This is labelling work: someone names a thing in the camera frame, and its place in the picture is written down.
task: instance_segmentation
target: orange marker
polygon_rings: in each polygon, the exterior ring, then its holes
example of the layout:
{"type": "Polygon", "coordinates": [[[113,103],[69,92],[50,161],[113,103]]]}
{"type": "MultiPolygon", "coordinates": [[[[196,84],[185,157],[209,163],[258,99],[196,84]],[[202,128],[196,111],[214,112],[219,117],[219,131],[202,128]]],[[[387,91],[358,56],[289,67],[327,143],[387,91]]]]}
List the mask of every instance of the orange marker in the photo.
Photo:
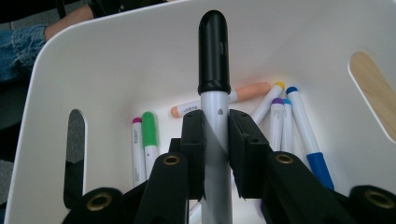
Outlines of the orange marker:
{"type": "MultiPolygon", "coordinates": [[[[241,102],[259,95],[264,95],[269,90],[271,90],[271,85],[268,82],[258,82],[231,91],[230,95],[228,95],[228,102],[241,102]]],[[[176,105],[172,107],[171,114],[174,118],[181,118],[185,114],[197,109],[201,109],[201,100],[192,101],[183,105],[176,105]]]]}

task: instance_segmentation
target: black marker cap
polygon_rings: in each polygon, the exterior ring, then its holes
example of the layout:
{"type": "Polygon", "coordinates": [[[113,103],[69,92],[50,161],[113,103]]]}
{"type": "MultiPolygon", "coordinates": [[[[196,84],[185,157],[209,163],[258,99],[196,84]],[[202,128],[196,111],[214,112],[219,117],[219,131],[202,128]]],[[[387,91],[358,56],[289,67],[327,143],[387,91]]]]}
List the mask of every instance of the black marker cap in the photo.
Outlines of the black marker cap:
{"type": "Polygon", "coordinates": [[[208,11],[199,25],[198,93],[205,91],[231,91],[227,22],[216,10],[208,11]]]}

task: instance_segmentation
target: green marker cap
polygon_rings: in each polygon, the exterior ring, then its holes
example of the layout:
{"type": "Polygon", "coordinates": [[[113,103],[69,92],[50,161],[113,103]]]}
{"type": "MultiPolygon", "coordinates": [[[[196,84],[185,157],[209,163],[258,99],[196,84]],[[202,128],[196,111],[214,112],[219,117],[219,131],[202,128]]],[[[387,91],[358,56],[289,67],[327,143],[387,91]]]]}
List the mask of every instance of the green marker cap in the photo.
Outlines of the green marker cap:
{"type": "Polygon", "coordinates": [[[145,112],[142,116],[143,146],[157,146],[157,131],[155,118],[151,112],[145,112]]]}

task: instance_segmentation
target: green marker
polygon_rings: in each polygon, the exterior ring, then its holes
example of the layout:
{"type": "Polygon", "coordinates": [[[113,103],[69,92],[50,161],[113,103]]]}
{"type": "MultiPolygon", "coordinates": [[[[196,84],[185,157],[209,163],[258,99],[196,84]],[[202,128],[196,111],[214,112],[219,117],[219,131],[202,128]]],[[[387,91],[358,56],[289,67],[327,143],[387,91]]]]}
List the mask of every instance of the green marker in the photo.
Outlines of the green marker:
{"type": "Polygon", "coordinates": [[[154,162],[160,154],[157,148],[155,118],[151,112],[145,112],[142,116],[142,133],[146,158],[146,177],[149,179],[154,162]]]}

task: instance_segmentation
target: gray floor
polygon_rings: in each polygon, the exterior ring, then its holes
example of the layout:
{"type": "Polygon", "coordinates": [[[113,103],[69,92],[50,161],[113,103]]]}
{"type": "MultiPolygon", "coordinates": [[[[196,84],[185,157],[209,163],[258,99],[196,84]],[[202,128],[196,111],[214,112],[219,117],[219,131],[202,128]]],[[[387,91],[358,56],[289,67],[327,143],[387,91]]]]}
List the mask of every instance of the gray floor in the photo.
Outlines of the gray floor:
{"type": "MultiPolygon", "coordinates": [[[[86,0],[70,4],[66,6],[66,13],[80,7],[86,2],[86,0]]],[[[36,25],[40,23],[52,24],[59,20],[58,12],[53,9],[46,12],[42,12],[19,21],[13,21],[9,23],[1,23],[0,30],[16,30],[22,27],[36,25]]],[[[77,112],[73,111],[69,118],[69,131],[67,135],[67,156],[66,159],[71,162],[76,162],[84,157],[84,121],[82,116],[77,112]]],[[[13,163],[8,161],[0,161],[0,203],[7,200],[9,192],[9,184],[11,180],[13,170],[13,163]]]]}

